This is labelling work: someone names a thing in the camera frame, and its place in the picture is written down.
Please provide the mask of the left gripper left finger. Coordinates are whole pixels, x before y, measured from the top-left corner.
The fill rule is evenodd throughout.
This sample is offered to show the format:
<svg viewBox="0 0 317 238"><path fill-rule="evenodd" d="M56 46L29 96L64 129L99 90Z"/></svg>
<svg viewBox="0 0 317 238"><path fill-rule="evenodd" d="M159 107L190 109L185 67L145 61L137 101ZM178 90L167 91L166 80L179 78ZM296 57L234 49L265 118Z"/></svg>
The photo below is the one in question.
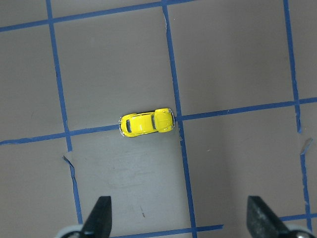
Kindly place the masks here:
<svg viewBox="0 0 317 238"><path fill-rule="evenodd" d="M83 238L108 238L111 233L111 197L101 196L95 203L81 234Z"/></svg>

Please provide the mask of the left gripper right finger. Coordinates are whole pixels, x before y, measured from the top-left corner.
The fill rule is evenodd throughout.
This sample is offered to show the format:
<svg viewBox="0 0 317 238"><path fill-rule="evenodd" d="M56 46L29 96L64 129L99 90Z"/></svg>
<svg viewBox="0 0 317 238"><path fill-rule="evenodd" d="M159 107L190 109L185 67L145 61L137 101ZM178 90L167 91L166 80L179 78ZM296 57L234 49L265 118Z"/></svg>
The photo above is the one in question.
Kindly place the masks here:
<svg viewBox="0 0 317 238"><path fill-rule="evenodd" d="M248 196L247 229L252 238L293 238L293 233L259 196Z"/></svg>

